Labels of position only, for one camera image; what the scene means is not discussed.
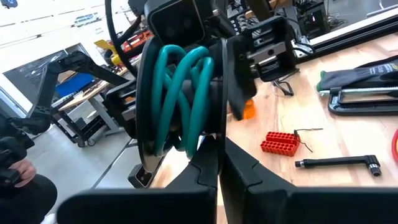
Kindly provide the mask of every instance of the screw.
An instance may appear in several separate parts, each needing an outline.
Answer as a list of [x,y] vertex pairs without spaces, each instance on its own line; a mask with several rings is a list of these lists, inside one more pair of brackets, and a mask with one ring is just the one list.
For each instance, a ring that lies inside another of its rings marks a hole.
[[[349,95],[373,95],[373,94],[386,94],[391,91],[398,91],[398,86],[394,87],[377,87],[377,88],[355,88],[341,90],[342,93]],[[322,90],[318,92],[320,96],[330,94],[330,90]]]

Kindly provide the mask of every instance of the wheel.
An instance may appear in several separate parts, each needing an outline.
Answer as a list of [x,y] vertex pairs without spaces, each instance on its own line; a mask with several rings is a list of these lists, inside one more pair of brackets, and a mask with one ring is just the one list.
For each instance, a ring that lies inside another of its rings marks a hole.
[[89,145],[89,146],[94,146],[94,145],[95,145],[95,140],[94,140],[94,139],[89,139],[89,140],[87,141],[87,145]]
[[79,147],[85,147],[85,146],[86,146],[86,143],[85,143],[84,141],[80,141],[80,142],[77,143],[77,146],[79,146]]

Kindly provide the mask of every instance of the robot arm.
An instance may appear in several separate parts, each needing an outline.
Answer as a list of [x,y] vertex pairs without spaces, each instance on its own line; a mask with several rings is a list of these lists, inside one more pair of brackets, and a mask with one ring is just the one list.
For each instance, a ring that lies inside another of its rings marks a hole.
[[89,73],[113,85],[121,85],[128,80],[109,70],[98,66],[83,52],[73,52],[65,58],[51,62],[45,68],[44,76],[39,85],[39,95],[26,118],[10,118],[13,126],[29,134],[38,135],[50,127],[50,109],[52,98],[57,85],[58,75],[72,70],[75,72]]

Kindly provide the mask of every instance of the wooden workbench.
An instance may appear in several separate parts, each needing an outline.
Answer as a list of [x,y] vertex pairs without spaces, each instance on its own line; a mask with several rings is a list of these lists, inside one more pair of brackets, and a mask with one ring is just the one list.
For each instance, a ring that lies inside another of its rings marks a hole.
[[[118,75],[119,76],[124,75],[126,72],[128,72],[128,69],[124,68],[120,72],[118,72]],[[71,108],[72,106],[79,105],[80,103],[87,101],[88,99],[101,93],[108,85],[109,85],[109,83],[106,81],[103,81],[103,80],[99,81],[98,86],[96,86],[94,90],[90,91],[87,94],[84,94],[84,93],[77,94],[77,96],[75,96],[75,98],[73,100],[71,100],[71,102],[67,103],[65,106],[61,107],[59,110],[63,111],[68,108]]]
[[[257,81],[254,97],[256,116],[231,121],[227,136],[262,165],[289,182],[300,186],[388,186],[398,187],[398,167],[391,157],[391,140],[398,128],[397,117],[342,117],[328,112],[327,98],[320,98],[314,86],[322,70],[354,68],[364,63],[398,54],[398,34],[370,41],[298,65],[300,73],[289,78],[295,95],[277,96],[270,83]],[[323,128],[300,132],[301,140],[313,150],[300,146],[294,157],[261,151],[260,143],[268,131],[292,133],[294,129]],[[373,178],[363,166],[296,169],[294,161],[375,154],[381,163],[382,176]],[[159,169],[153,187],[165,187],[188,164],[185,153],[172,150]],[[218,192],[218,223],[226,223],[223,201]]]

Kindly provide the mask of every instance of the person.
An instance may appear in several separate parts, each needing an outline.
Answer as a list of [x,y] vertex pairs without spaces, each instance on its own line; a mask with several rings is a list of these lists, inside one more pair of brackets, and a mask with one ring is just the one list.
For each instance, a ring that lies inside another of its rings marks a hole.
[[14,163],[10,169],[20,172],[21,181],[15,186],[0,187],[0,223],[54,223],[50,220],[54,215],[45,219],[57,200],[54,183],[36,174],[35,167],[27,159]]

